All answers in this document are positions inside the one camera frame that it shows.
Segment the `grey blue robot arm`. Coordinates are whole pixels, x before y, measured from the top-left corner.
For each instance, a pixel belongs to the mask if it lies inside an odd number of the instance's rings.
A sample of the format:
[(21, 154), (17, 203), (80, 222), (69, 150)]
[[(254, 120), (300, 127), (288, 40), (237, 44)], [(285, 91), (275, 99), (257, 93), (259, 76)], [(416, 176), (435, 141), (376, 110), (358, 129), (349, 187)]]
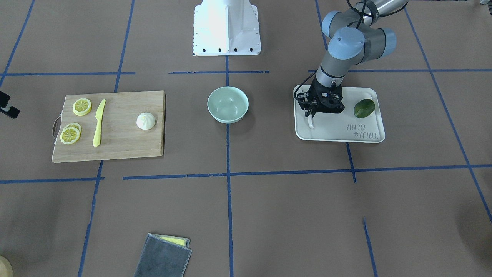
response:
[(294, 91), (306, 117), (316, 113), (340, 114), (344, 110), (341, 83), (353, 65), (390, 55), (397, 46), (396, 34), (388, 28), (372, 28), (382, 17), (404, 9), (406, 0), (359, 0), (347, 11), (332, 11), (322, 21), (329, 38), (327, 50), (307, 92)]

